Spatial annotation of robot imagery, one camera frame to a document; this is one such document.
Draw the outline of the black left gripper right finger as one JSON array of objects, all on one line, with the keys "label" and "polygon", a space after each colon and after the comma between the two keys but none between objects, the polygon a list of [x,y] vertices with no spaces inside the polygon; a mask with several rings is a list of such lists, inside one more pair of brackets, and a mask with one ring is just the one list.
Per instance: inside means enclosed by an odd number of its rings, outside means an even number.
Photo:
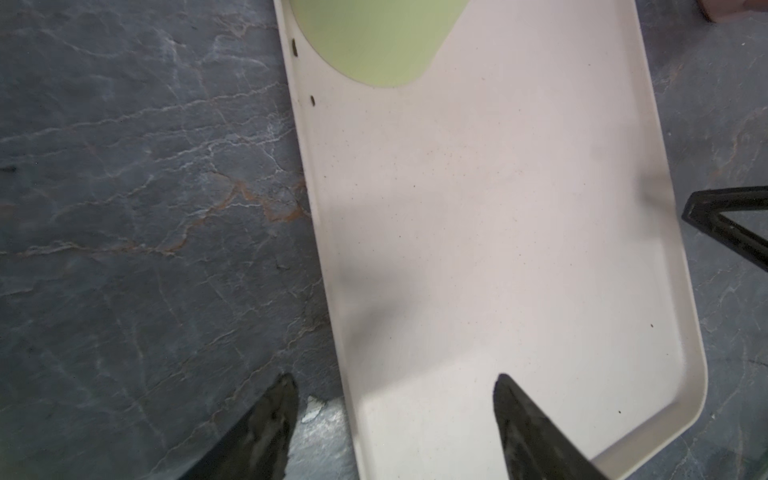
[{"label": "black left gripper right finger", "polygon": [[496,380],[493,407],[511,479],[606,479],[507,374]]}]

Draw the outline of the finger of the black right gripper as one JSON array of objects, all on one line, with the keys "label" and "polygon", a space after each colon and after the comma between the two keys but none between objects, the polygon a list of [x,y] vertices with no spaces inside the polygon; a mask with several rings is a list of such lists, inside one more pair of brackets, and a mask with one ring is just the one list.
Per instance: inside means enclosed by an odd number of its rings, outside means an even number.
[{"label": "finger of the black right gripper", "polygon": [[767,239],[724,215],[725,212],[766,210],[766,186],[701,190],[689,196],[681,218],[699,232],[767,271]]}]

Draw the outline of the light green mug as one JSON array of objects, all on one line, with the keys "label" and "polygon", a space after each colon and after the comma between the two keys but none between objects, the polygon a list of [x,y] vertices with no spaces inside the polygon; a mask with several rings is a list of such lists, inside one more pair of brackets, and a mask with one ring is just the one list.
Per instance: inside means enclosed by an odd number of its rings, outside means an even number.
[{"label": "light green mug", "polygon": [[467,6],[465,0],[292,1],[311,47],[346,77],[400,87],[421,76]]}]

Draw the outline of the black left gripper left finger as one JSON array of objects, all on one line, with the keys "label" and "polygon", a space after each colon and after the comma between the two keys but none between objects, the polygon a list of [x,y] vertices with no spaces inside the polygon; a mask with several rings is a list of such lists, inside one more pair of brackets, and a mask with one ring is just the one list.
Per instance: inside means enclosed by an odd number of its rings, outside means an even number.
[{"label": "black left gripper left finger", "polygon": [[298,409],[299,392],[295,378],[284,373],[182,477],[284,479]]}]

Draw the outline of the beige rectangular tray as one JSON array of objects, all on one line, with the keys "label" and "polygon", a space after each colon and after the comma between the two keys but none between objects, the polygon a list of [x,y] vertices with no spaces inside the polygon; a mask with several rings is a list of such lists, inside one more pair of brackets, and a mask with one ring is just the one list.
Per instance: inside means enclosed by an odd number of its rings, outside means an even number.
[{"label": "beige rectangular tray", "polygon": [[634,2],[472,1],[395,89],[344,77],[275,10],[361,478],[505,478],[503,373],[611,479],[697,420]]}]

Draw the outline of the pink mug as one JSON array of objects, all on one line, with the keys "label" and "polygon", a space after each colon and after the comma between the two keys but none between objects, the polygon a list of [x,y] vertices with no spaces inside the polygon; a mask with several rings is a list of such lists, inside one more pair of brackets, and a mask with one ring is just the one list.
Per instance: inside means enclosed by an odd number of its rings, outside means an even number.
[{"label": "pink mug", "polygon": [[698,0],[706,19],[722,23],[750,13],[766,13],[767,0]]}]

